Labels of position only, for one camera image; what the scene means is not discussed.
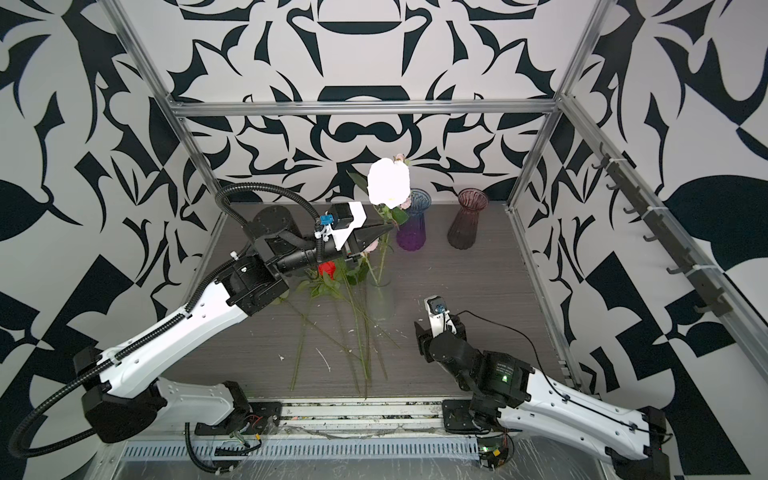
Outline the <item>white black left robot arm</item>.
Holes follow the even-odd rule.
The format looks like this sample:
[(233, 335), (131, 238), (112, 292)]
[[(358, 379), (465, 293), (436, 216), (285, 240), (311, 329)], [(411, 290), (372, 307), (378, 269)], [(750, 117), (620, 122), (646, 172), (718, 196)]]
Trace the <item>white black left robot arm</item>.
[[(245, 220), (230, 198), (247, 191), (273, 193), (292, 200), (313, 219), (304, 236), (282, 206)], [(51, 454), (97, 436), (106, 444), (128, 440), (152, 427), (183, 424), (203, 435), (238, 434), (252, 410), (238, 383), (192, 385), (169, 381), (163, 373), (221, 331), (275, 302), (289, 290), (288, 277), (341, 258), (351, 264), (376, 240), (404, 223), (401, 201), (376, 205), (382, 222), (367, 225), (359, 202), (337, 203), (319, 213), (307, 200), (284, 187), (243, 182), (215, 196), (217, 206), (241, 227), (249, 243), (211, 271), (188, 302), (141, 334), (95, 354), (76, 357), (77, 376), (35, 407), (11, 434), (9, 453), (20, 459)], [(49, 445), (31, 446), (27, 437), (43, 415), (79, 387), (89, 429)]]

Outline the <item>clear ribbed glass vase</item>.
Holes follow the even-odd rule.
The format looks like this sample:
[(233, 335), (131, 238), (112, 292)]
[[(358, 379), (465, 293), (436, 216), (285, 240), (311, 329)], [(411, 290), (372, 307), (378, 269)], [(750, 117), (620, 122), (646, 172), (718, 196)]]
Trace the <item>clear ribbed glass vase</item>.
[(388, 322), (395, 316), (394, 281), (389, 272), (368, 275), (366, 302), (367, 313), (372, 321)]

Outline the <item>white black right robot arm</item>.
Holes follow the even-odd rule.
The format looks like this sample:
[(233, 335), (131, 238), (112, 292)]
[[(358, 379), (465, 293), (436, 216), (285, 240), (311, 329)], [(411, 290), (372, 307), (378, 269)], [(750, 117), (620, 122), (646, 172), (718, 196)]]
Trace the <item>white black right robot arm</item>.
[(420, 355), (439, 364), (470, 394), (443, 418), (451, 433), (528, 433), (568, 445), (609, 464), (621, 479), (668, 479), (665, 414), (603, 402), (570, 388), (510, 354), (472, 347), (459, 317), (430, 308), (416, 321)]

